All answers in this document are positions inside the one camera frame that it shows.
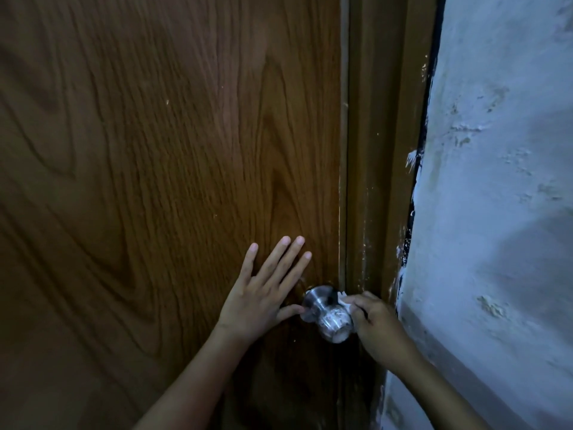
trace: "wooden door frame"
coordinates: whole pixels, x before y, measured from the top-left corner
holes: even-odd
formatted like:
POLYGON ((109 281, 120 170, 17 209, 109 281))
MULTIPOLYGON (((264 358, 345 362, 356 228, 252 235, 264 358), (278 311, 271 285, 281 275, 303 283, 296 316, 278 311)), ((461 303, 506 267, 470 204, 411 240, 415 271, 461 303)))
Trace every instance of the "wooden door frame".
MULTIPOLYGON (((346 190, 341 191, 346 212, 340 216, 346 221, 340 284, 348 294, 370 291, 396 302, 444 1, 348 0, 348 115, 343 108, 341 123, 347 134, 342 142, 346 190), (415 160, 407 165, 409 157, 415 160)), ((344 38, 341 42, 344 63, 344 38)), ((386 372, 357 338, 345 343, 339 359, 339 428, 370 428, 382 411, 386 372)))

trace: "person's left arm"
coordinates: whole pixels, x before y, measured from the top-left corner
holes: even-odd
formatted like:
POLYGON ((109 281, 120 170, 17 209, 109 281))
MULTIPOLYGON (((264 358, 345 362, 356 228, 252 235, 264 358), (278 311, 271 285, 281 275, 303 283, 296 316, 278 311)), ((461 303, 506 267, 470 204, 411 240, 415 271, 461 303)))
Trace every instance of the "person's left arm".
POLYGON ((141 418, 136 430, 207 427, 226 383, 249 346, 275 325, 304 311, 300 305, 280 307, 311 260, 311 253, 305 252, 288 272, 303 244, 302 237, 292 245, 289 237, 283 237, 253 277, 258 245, 250 246, 209 339, 141 418))

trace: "hand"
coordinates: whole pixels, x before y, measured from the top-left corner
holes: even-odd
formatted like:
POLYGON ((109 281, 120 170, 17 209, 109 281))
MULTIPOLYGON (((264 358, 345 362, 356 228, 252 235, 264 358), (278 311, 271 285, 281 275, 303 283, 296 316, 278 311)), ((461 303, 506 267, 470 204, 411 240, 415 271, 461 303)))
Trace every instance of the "hand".
POLYGON ((376 362, 399 377, 417 364, 421 355, 393 308, 368 291, 343 300, 352 304, 356 332, 376 362))
POLYGON ((305 252, 288 272, 304 244, 304 238, 297 237, 290 247, 289 244, 290 238, 283 237, 263 263, 261 271, 251 277, 258 251, 258 245, 253 243, 245 256, 239 278, 223 305, 217 327, 245 341, 247 346, 281 321, 304 312, 301 305, 280 307, 312 257, 312 253, 305 252))

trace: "painted wall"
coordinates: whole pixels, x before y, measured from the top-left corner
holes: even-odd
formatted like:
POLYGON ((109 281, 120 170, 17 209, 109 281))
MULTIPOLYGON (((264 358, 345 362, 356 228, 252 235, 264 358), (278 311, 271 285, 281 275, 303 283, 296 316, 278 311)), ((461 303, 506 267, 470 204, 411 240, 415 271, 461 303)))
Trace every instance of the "painted wall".
MULTIPOLYGON (((446 0, 414 203, 420 349, 495 429, 572 429, 573 0, 446 0)), ((431 428, 396 378, 382 421, 431 428)))

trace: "skin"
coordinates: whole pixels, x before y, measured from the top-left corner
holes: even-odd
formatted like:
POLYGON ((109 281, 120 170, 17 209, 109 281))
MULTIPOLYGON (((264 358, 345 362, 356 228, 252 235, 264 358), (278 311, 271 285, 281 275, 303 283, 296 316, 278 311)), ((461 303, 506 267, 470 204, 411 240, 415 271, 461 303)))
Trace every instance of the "skin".
MULTIPOLYGON (((226 383, 249 346, 280 322, 304 312, 300 305, 281 308, 311 260, 312 254, 305 252, 290 269, 303 245, 302 237, 292 244, 289 237, 283 237, 256 276, 252 273, 258 245, 250 246, 209 339, 141 418, 136 430, 207 428, 226 383)), ((352 319, 364 348, 402 380, 436 430, 489 429, 419 353, 391 307, 368 292, 348 296, 346 302, 352 304, 352 319)))

